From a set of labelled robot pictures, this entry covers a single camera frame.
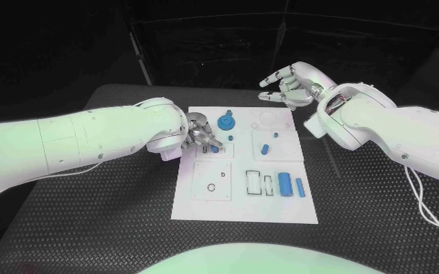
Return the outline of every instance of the black textured mat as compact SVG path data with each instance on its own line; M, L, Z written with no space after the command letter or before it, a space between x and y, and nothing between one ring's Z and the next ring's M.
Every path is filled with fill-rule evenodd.
M258 91L109 85L87 108L165 96L188 106L282 107ZM315 139L294 112L318 225L171 220L180 160L145 150L90 173L38 182L0 242L2 273L136 273L173 255L226 242L266 242L341 256L386 273L439 272L439 228L418 211L404 167L380 148ZM439 181L421 176L439 213Z

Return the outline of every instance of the blue object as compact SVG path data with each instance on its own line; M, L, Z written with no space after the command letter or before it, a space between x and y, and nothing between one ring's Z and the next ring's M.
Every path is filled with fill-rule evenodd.
M281 188L281 196L289 197L294 195L294 187L291 186L291 174L279 173L279 188Z
M298 189L300 189L300 196L304 198L305 197L305 190L304 190L304 184L302 184L302 179L301 178L297 179L297 183L298 183Z
M268 152L269 152L269 146L268 146L268 144L265 144L265 145L263 145L263 150L261 151L261 153L262 153L263 155L266 155Z
M226 115L220 116L219 127L223 130L232 130L236 127L236 119L232 117L230 110L227 110Z

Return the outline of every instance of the rectangular outline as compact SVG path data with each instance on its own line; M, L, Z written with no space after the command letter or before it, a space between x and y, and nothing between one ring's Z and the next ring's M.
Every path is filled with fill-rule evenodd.
M256 171L259 173L259 182L262 182L262 172ZM249 171L246 171L246 178L248 178L248 195L262 196L263 195L263 187L261 186L261 193L249 193Z
M266 178L271 178L271 183L272 183L272 194L269 195L269 193L268 193L268 185L266 185L266 195L268 196L275 196L275 194L274 194L274 181L272 181L272 176L265 176L263 177L263 182L265 182L265 184L268 184L268 181L266 181Z

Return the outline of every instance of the blue gear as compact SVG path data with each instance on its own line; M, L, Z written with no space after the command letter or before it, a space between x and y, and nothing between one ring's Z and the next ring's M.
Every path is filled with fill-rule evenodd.
M236 119L232 117L230 110L227 110L226 115L220 116L219 127L223 130L232 130L236 127Z

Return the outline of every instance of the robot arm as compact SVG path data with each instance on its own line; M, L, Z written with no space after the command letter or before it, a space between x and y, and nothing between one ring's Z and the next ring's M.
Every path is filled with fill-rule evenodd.
M272 74L261 86L281 81L281 93L259 98L288 107L320 102L305 127L317 138L327 133L349 150L378 143L398 163L439 179L439 113L422 107L398 108L370 85L337 83L310 64L298 62Z
M165 98L138 105L0 124L0 192L67 169L125 157L145 145L164 160L181 157L181 148L196 143L223 147L203 114L186 115Z

